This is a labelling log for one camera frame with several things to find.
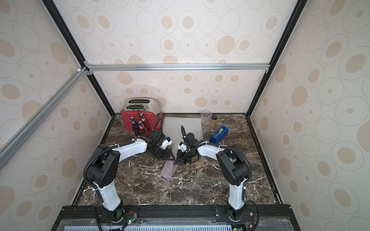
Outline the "red drink bottle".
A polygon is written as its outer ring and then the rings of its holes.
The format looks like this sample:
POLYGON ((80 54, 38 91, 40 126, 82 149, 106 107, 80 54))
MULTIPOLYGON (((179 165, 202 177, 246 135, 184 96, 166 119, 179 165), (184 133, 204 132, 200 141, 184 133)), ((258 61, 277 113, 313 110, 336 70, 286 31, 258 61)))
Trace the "red drink bottle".
POLYGON ((178 166, 174 165, 173 161, 166 161, 160 174, 161 180, 170 181, 177 168, 178 166))
POLYGON ((141 121, 142 121, 142 123, 143 123, 144 127, 148 129, 148 128, 149 128, 149 124, 148 124, 147 120, 145 119, 144 114, 143 114, 143 113, 140 113, 140 114, 139 114, 139 117, 140 117, 140 119, 141 119, 141 121))
POLYGON ((142 121, 138 122, 138 126, 139 126, 139 135, 140 136, 147 136, 148 131, 147 131, 147 128, 144 126, 142 121))

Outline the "red drink bottle front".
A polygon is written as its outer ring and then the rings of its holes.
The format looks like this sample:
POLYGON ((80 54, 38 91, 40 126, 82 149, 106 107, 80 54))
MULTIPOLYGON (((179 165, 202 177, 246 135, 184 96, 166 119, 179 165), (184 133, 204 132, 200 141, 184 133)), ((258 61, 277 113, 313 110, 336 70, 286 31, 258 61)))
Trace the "red drink bottle front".
POLYGON ((173 161, 166 161, 160 174, 161 180, 170 181, 177 168, 178 166, 174 165, 173 161))

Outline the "blue tape dispenser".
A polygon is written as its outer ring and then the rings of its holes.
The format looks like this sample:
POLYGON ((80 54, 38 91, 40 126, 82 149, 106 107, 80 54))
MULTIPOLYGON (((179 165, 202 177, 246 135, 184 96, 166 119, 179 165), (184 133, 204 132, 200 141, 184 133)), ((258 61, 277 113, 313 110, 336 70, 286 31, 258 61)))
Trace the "blue tape dispenser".
POLYGON ((229 131, 229 128, 222 125, 216 132, 213 134, 209 140, 209 142, 214 143, 214 144, 219 144, 225 136, 227 136, 229 131))

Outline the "single bubble wrap sheet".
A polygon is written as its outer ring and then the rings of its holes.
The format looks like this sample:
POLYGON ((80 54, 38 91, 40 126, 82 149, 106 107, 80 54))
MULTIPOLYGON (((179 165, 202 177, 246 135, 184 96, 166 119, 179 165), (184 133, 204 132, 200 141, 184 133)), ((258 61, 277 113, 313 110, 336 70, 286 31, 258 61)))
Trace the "single bubble wrap sheet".
POLYGON ((169 182, 178 168, 178 166, 174 164, 174 161, 177 158, 178 144, 172 144, 170 149, 171 152, 169 159, 165 162, 160 174, 160 179, 164 182, 169 182))

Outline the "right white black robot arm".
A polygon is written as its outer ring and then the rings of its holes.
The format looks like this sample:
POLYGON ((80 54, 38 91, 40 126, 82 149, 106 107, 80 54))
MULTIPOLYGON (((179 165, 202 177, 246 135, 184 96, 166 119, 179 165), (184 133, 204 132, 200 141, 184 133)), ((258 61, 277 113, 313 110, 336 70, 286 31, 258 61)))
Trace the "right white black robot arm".
POLYGON ((237 221, 245 209, 245 188, 252 179, 252 168, 239 147, 235 144, 220 144, 227 133, 228 128, 222 126, 209 141, 199 141, 193 133, 186 133, 184 126, 181 126, 183 141, 178 145, 173 164, 191 164, 200 156, 217 160, 224 178, 229 183, 228 213, 232 220, 237 221))

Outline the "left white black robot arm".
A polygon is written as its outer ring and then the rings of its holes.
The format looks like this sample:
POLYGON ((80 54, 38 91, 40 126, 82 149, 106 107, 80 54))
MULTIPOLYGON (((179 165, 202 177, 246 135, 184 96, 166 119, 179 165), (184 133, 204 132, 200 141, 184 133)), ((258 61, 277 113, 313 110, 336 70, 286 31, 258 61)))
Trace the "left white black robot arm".
POLYGON ((148 135, 136 136, 123 144, 97 146, 83 170, 83 178, 96 191, 103 211, 112 222, 120 222, 124 217, 123 204, 115 187, 119 163, 145 152, 158 160, 174 160, 170 145, 170 137, 161 129, 153 129, 148 135))

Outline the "red perforated plastic basket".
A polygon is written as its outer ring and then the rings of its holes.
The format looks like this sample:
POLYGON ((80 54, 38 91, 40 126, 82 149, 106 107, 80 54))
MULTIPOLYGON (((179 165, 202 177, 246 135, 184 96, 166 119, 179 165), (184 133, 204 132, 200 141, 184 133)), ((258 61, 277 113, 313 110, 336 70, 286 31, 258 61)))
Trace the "red perforated plastic basket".
POLYGON ((133 116, 136 120, 136 122, 140 121, 139 114, 143 114, 145 120, 149 123, 149 126, 151 129, 154 129, 154 126, 157 124, 157 120, 162 117, 162 113, 154 114, 150 111, 144 111, 144 110, 128 110, 128 111, 122 111, 121 112, 121 118, 124 123, 124 128, 126 130, 132 130, 132 123, 131 123, 131 117, 133 116))

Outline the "purple drink bottle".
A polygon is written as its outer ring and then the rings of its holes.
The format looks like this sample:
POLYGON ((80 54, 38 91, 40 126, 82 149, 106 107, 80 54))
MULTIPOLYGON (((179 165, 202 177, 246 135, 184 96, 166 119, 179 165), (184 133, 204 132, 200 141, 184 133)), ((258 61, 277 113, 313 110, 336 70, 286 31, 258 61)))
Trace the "purple drink bottle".
POLYGON ((134 131, 135 136, 140 136, 139 125, 136 122, 136 119, 134 118, 134 116, 131 116, 130 120, 131 120, 131 123, 132 123, 132 130, 134 131))

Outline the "red drink bottle back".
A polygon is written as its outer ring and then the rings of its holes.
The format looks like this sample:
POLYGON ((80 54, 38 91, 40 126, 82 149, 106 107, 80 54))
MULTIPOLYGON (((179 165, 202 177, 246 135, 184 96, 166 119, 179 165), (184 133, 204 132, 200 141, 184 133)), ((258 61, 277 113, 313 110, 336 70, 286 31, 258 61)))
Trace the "red drink bottle back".
POLYGON ((149 124, 148 124, 147 120, 145 119, 144 114, 143 114, 143 113, 140 113, 140 114, 139 114, 139 117, 140 117, 140 119, 141 119, 141 121, 142 121, 142 123, 143 123, 144 127, 148 129, 148 128, 149 128, 149 124))

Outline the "silver toaster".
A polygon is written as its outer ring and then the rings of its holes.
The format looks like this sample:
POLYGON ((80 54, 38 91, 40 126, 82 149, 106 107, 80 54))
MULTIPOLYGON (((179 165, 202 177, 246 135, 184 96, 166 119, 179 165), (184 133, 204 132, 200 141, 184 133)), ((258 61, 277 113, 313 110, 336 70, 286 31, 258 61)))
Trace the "silver toaster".
POLYGON ((124 104, 123 111, 148 111, 158 115, 160 107, 155 99, 151 98, 129 98, 124 104))

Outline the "brown spice jar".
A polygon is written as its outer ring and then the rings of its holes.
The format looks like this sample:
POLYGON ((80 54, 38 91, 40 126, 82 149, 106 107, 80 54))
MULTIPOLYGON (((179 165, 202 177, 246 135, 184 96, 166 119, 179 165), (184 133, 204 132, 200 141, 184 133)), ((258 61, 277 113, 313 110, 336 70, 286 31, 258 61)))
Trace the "brown spice jar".
POLYGON ((218 116, 217 115, 212 115, 210 119, 210 127, 213 129, 217 126, 218 122, 218 116))

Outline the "clear drinking glass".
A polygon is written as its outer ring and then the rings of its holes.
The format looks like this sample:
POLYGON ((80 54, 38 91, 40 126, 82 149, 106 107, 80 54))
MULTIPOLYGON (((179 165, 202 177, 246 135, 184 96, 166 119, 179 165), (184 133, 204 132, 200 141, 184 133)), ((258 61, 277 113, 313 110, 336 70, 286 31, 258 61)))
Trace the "clear drinking glass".
POLYGON ((202 125, 209 125, 211 117, 212 117, 212 113, 209 110, 203 110, 201 112, 202 125))

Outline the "horizontal aluminium bar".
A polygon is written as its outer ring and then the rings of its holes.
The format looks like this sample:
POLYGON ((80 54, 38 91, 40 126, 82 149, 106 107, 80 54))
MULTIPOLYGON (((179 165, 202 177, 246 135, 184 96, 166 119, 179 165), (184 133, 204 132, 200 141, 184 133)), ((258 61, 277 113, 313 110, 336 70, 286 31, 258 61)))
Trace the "horizontal aluminium bar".
POLYGON ((269 70, 267 63, 235 64, 88 64, 90 71, 223 71, 269 70))

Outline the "left diagonal aluminium bar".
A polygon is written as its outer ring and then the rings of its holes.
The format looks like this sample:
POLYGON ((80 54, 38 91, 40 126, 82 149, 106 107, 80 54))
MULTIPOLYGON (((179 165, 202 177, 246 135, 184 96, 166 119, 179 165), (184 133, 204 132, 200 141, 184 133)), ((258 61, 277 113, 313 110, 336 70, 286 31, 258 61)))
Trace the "left diagonal aluminium bar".
POLYGON ((57 108, 71 89, 77 84, 81 77, 87 75, 87 68, 82 67, 80 71, 64 83, 55 94, 25 123, 25 125, 3 146, 1 149, 1 168, 11 160, 14 154, 30 138, 41 123, 57 108))

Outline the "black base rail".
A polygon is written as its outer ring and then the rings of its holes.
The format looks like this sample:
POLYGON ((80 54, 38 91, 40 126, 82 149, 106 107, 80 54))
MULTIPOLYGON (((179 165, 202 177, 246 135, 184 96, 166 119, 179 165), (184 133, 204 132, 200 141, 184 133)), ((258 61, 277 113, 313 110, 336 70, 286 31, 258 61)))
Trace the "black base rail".
POLYGON ((298 231, 289 205, 63 207, 53 231, 298 231))

